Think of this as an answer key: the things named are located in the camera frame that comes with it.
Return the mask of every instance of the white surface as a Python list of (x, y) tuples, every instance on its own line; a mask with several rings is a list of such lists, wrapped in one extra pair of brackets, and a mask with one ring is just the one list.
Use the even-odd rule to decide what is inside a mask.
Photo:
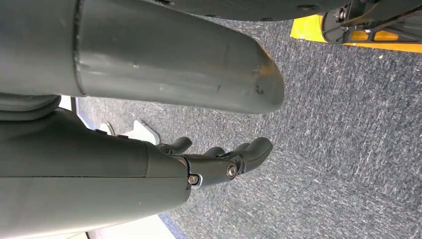
[(67, 110), (72, 110), (72, 103), (70, 102), (70, 96), (62, 96), (59, 107), (65, 108)]
[(160, 139), (158, 138), (158, 135), (153, 133), (149, 127), (147, 127), (146, 125), (143, 125), (141, 122), (137, 120), (133, 122), (133, 130), (127, 133), (124, 133), (123, 135), (129, 136), (129, 138), (147, 141), (153, 145), (157, 145), (160, 143)]
[(91, 239), (176, 239), (157, 215), (89, 232)]

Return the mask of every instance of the metal bolt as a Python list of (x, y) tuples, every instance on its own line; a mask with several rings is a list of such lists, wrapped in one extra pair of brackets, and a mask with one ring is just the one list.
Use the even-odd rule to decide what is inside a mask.
[(236, 165), (234, 165), (233, 163), (229, 164), (227, 167), (227, 177), (229, 179), (233, 179), (234, 177), (236, 177), (236, 174), (237, 174)]
[(197, 184), (198, 183), (198, 177), (196, 175), (191, 175), (188, 178), (188, 182), (190, 184)]

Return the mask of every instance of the gray panel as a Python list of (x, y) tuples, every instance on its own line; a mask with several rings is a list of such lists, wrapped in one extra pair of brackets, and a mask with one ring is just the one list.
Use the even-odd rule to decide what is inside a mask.
[(1, 177), (187, 177), (184, 164), (136, 139), (85, 128), (57, 109), (39, 120), (0, 124)]
[(135, 0), (87, 0), (78, 69), (87, 94), (264, 113), (283, 78), (252, 38)]
[(82, 95), (73, 63), (76, 3), (0, 1), (0, 91)]
[(83, 232), (174, 209), (187, 178), (0, 178), (0, 238)]

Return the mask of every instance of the yellow base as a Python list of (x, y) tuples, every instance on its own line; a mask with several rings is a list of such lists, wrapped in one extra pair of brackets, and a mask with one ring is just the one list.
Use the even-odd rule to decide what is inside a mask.
[[(297, 39), (309, 41), (326, 42), (321, 33), (322, 16), (312, 15), (295, 19), (293, 22), (292, 32), (290, 36)], [(352, 39), (365, 40), (367, 34), (355, 32)], [(397, 40), (398, 36), (389, 32), (378, 32), (375, 35), (376, 40)], [(422, 53), (422, 44), (400, 44), (400, 43), (346, 43), (349, 46), (361, 46), (370, 48), (379, 48), (396, 51), (407, 51)]]

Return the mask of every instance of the gray robot arm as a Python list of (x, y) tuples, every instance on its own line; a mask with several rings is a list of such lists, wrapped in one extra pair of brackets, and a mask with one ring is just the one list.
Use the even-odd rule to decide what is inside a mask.
[(181, 154), (87, 129), (71, 111), (0, 122), (0, 238), (87, 231), (174, 209), (191, 188), (228, 182), (261, 164), (265, 138), (224, 153)]

